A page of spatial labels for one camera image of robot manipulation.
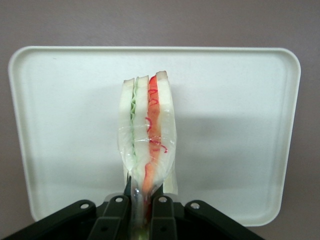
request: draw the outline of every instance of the wrapped sandwich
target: wrapped sandwich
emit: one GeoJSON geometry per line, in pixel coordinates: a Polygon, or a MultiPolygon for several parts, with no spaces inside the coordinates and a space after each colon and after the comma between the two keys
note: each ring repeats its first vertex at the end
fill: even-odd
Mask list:
{"type": "Polygon", "coordinates": [[[118,148],[131,176],[131,222],[145,229],[151,195],[174,168],[177,132],[165,71],[125,80],[119,106],[118,148]]]}

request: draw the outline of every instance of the plastic tray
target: plastic tray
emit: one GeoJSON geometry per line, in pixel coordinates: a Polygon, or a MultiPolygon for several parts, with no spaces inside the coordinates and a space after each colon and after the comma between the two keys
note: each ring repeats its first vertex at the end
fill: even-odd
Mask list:
{"type": "Polygon", "coordinates": [[[35,220],[124,189],[122,83],[162,70],[175,108],[179,200],[206,201],[245,226],[277,216],[301,73],[292,52],[30,46],[8,70],[35,220]]]}

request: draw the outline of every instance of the metal screw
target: metal screw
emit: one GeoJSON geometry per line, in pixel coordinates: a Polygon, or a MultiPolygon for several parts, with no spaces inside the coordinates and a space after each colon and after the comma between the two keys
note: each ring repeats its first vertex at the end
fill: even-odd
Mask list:
{"type": "Polygon", "coordinates": [[[121,203],[123,200],[124,200],[124,199],[123,199],[122,197],[117,197],[117,198],[115,199],[115,201],[116,201],[117,203],[121,203]]]}
{"type": "Polygon", "coordinates": [[[80,206],[81,209],[87,209],[89,207],[88,203],[84,203],[80,206]]]}
{"type": "Polygon", "coordinates": [[[159,197],[159,202],[160,203],[165,203],[166,201],[168,201],[168,199],[164,196],[159,197]]]}
{"type": "Polygon", "coordinates": [[[199,205],[198,203],[196,203],[196,202],[191,203],[190,206],[191,206],[193,209],[199,209],[199,208],[200,208],[200,205],[199,205]]]}

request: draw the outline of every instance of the tomato slice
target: tomato slice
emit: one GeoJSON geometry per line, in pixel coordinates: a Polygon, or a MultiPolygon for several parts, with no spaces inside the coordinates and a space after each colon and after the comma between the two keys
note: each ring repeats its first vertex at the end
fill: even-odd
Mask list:
{"type": "Polygon", "coordinates": [[[142,185],[143,193],[150,193],[153,188],[153,181],[156,172],[156,164],[159,161],[161,149],[161,126],[158,119],[160,114],[159,93],[157,85],[157,76],[151,77],[148,85],[148,109],[146,119],[149,121],[147,129],[149,138],[149,156],[150,161],[145,165],[145,176],[142,185]]]}

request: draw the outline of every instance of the mauve background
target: mauve background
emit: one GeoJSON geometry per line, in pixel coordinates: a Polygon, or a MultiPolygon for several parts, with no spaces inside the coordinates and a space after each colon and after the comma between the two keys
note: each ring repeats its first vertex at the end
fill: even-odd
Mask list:
{"type": "Polygon", "coordinates": [[[0,238],[31,224],[8,79],[24,46],[282,47],[301,80],[282,207],[250,229],[267,240],[320,239],[320,1],[1,0],[0,238]]]}

